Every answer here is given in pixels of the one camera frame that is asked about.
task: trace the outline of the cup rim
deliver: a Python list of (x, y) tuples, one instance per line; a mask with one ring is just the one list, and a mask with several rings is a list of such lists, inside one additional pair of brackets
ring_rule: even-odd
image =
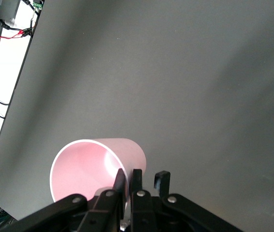
[(50, 191), (51, 191), (51, 196), (53, 199), (53, 202), (56, 202), (56, 199), (54, 197), (54, 193), (53, 193), (53, 189), (52, 189), (52, 173), (53, 173), (53, 168), (54, 165), (56, 163), (56, 160), (58, 159), (58, 157), (60, 156), (60, 154), (67, 149), (68, 147), (70, 147), (71, 145), (74, 144), (78, 144), (78, 143), (92, 143), (92, 144), (97, 144), (99, 146), (102, 146), (104, 149), (106, 149), (108, 152), (110, 152), (110, 154), (112, 154), (112, 156), (117, 160), (117, 162), (120, 164), (121, 168), (123, 169), (124, 175), (125, 175), (125, 179), (126, 179), (126, 183), (128, 184), (128, 175), (126, 172), (125, 167), (123, 166), (122, 162), (120, 161), (119, 157), (106, 145), (104, 145), (103, 143), (96, 141), (94, 139), (80, 139), (80, 140), (76, 140), (73, 142), (70, 142), (69, 144), (67, 144), (66, 146), (64, 146), (56, 155), (56, 157), (54, 158), (53, 162), (52, 162), (52, 166), (51, 166), (51, 171), (50, 171)]

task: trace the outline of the screw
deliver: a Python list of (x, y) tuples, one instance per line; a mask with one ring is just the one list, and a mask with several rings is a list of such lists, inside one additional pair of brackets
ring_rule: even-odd
[(137, 192), (137, 196), (139, 196), (139, 197), (143, 197), (144, 195), (146, 195), (146, 193), (144, 191)]
[(168, 197), (167, 200), (170, 202), (170, 203), (175, 203), (177, 201), (177, 198), (171, 196), (171, 197)]
[(108, 191), (106, 192), (107, 197), (111, 197), (114, 194), (114, 191)]
[(73, 198), (73, 203), (78, 203), (79, 201), (81, 201), (80, 197)]

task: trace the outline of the green connector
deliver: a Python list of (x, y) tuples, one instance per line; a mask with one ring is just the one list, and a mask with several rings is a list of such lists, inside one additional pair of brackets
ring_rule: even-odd
[(36, 3), (36, 2), (33, 2), (32, 4), (33, 4), (33, 6), (36, 7), (38, 10), (42, 10), (42, 6), (43, 6), (42, 4)]

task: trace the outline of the white floor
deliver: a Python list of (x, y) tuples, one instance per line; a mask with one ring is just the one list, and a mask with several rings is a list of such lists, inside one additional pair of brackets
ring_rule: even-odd
[[(15, 17), (15, 28), (25, 29), (30, 26), (33, 10), (21, 1)], [(3, 30), (2, 36), (12, 37), (16, 31)], [(1, 39), (0, 42), (0, 100), (9, 103), (24, 55), (29, 43), (29, 36), (20, 39)], [(5, 116), (7, 106), (0, 105), (0, 113)], [(0, 118), (0, 130), (3, 119)]]

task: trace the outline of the red wire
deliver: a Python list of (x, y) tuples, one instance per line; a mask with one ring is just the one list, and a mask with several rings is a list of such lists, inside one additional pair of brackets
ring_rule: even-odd
[(0, 36), (0, 38), (7, 39), (7, 40), (9, 40), (9, 39), (18, 39), (18, 38), (21, 38), (21, 37), (16, 37), (16, 36), (17, 36), (17, 35), (22, 35), (22, 34), (24, 34), (24, 32), (23, 32), (23, 30), (20, 30), (20, 31), (18, 32), (18, 34), (14, 35), (14, 36), (12, 36), (12, 37)]

